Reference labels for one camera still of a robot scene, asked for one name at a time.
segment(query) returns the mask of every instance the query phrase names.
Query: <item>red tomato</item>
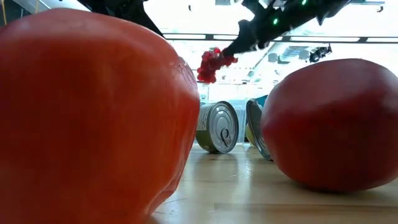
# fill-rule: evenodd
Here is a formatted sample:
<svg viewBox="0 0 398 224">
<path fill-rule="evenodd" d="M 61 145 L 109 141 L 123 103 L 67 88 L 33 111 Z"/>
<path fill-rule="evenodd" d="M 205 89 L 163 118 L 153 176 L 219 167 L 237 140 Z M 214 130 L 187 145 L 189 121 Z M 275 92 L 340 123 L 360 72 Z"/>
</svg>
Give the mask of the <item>red tomato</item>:
<svg viewBox="0 0 398 224">
<path fill-rule="evenodd" d="M 0 223 L 142 223 L 174 192 L 200 99 L 166 40 L 54 9 L 0 49 Z"/>
<path fill-rule="evenodd" d="M 310 188 L 366 190 L 398 176 L 398 78 L 378 64 L 293 72 L 271 91 L 261 122 L 276 165 Z"/>
</svg>

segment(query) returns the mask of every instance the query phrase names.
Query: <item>wooden surface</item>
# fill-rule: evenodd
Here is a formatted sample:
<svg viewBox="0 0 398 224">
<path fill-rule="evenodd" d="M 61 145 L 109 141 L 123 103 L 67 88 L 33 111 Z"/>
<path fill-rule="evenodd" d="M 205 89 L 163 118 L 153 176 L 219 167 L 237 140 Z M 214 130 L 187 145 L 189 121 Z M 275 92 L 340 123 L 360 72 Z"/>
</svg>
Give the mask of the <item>wooden surface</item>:
<svg viewBox="0 0 398 224">
<path fill-rule="evenodd" d="M 322 194 L 296 185 L 255 147 L 211 155 L 194 146 L 177 191 L 149 223 L 398 224 L 398 179 L 355 194 Z"/>
</svg>

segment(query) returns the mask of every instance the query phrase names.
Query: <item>tin can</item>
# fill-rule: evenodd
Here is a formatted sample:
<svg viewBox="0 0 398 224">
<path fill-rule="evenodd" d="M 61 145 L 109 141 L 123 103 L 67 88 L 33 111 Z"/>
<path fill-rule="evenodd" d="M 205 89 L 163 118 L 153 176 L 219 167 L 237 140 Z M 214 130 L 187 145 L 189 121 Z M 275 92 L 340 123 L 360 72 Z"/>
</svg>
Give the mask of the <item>tin can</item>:
<svg viewBox="0 0 398 224">
<path fill-rule="evenodd" d="M 238 116 L 226 101 L 200 107 L 196 139 L 210 153 L 228 153 L 236 145 L 239 134 Z"/>
<path fill-rule="evenodd" d="M 257 102 L 256 99 L 250 99 L 246 103 L 246 113 L 248 117 L 249 129 L 254 138 L 254 142 L 260 152 L 260 154 L 268 161 L 272 161 L 271 155 L 269 154 L 264 138 L 261 134 L 261 113 L 262 106 Z"/>
<path fill-rule="evenodd" d="M 245 132 L 245 135 L 246 135 L 247 139 L 249 140 L 250 144 L 252 146 L 256 146 L 256 142 L 254 142 L 254 136 L 253 136 L 253 133 L 251 132 L 249 124 L 246 125 L 244 132 Z"/>
</svg>

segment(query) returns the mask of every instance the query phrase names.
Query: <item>red cluster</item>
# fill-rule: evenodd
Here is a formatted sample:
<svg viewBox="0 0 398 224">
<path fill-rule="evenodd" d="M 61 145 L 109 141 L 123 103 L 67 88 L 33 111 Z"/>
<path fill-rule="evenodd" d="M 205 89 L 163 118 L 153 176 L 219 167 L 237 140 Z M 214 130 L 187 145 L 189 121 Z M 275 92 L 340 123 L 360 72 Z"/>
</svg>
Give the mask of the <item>red cluster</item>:
<svg viewBox="0 0 398 224">
<path fill-rule="evenodd" d="M 214 83 L 216 81 L 216 71 L 222 66 L 230 66 L 238 62 L 233 56 L 224 57 L 221 50 L 217 47 L 214 50 L 206 51 L 201 56 L 200 68 L 198 68 L 198 80 L 204 83 Z"/>
</svg>

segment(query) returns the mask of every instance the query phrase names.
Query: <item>pull tab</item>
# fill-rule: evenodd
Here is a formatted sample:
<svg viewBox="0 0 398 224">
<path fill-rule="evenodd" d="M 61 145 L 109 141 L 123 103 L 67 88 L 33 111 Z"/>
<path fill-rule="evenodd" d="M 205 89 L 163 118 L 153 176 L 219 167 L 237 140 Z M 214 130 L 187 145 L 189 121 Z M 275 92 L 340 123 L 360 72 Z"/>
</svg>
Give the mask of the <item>pull tab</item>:
<svg viewBox="0 0 398 224">
<path fill-rule="evenodd" d="M 223 128 L 221 130 L 221 139 L 223 140 L 225 146 L 229 147 L 231 145 L 231 138 L 229 137 L 229 130 L 227 128 Z"/>
</svg>

